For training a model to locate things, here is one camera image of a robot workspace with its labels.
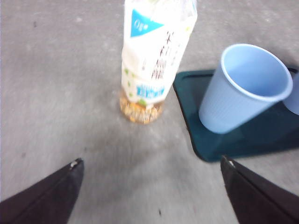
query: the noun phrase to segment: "light blue plastic cup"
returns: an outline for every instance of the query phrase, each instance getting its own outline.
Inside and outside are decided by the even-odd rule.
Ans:
[[[293,79],[293,90],[288,98],[284,100],[284,105],[293,113],[299,115],[299,74],[297,72]]]
[[[224,50],[199,109],[201,123],[228,133],[278,101],[293,87],[286,66],[272,53],[250,44]]]

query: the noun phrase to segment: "tray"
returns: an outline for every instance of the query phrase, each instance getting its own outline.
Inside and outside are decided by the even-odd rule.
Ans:
[[[198,109],[213,73],[214,70],[180,72],[173,83],[199,158],[212,162],[219,161],[222,155],[242,157],[299,147],[299,115],[290,112],[282,102],[227,134],[206,129]]]

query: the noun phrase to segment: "cup rim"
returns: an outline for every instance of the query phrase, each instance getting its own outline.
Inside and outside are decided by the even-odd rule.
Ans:
[[[226,54],[232,49],[232,48],[236,48],[236,47],[241,47],[241,46],[247,46],[247,47],[252,47],[252,48],[256,48],[256,49],[259,49],[259,50],[262,50],[264,52],[266,52],[268,55],[270,55],[271,57],[273,57],[274,59],[276,59],[276,61],[278,63],[280,63],[280,65],[284,68],[285,70],[285,74],[287,76],[287,86],[286,88],[284,89],[283,92],[281,92],[280,94],[277,94],[275,96],[270,96],[270,97],[267,97],[267,96],[260,96],[260,95],[257,95],[257,94],[254,94],[244,88],[242,88],[241,86],[239,86],[231,77],[230,75],[228,74],[228,72],[226,71],[226,68],[225,68],[225,64],[224,64],[224,58],[226,56]],[[226,77],[226,79],[237,89],[239,90],[240,92],[242,92],[243,94],[245,94],[246,96],[249,96],[251,98],[254,98],[254,99],[258,99],[258,100],[261,100],[261,101],[266,101],[266,102],[277,102],[277,101],[280,101],[280,100],[283,100],[285,98],[287,98],[292,89],[293,89],[293,82],[292,82],[292,77],[291,77],[291,74],[289,72],[289,70],[287,69],[287,67],[282,63],[282,61],[280,61],[279,58],[277,58],[274,54],[272,54],[271,52],[261,48],[261,47],[258,47],[256,45],[252,45],[252,44],[247,44],[247,43],[238,43],[238,44],[233,44],[233,45],[230,45],[229,47],[227,47],[222,55],[221,55],[221,68],[223,70],[223,73]]]

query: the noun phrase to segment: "dark green tray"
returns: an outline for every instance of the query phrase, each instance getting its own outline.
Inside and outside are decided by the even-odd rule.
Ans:
[[[181,72],[173,83],[198,157],[210,162],[219,161],[224,154],[241,157],[299,147],[299,116],[282,102],[227,134],[207,130],[200,122],[198,109],[213,72]]]

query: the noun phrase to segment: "bottle bottom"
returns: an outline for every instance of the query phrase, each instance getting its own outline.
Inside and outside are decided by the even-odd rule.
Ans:
[[[121,90],[120,107],[122,113],[132,122],[148,124],[156,120],[163,111],[164,102],[154,104],[152,107],[130,102],[125,91]]]

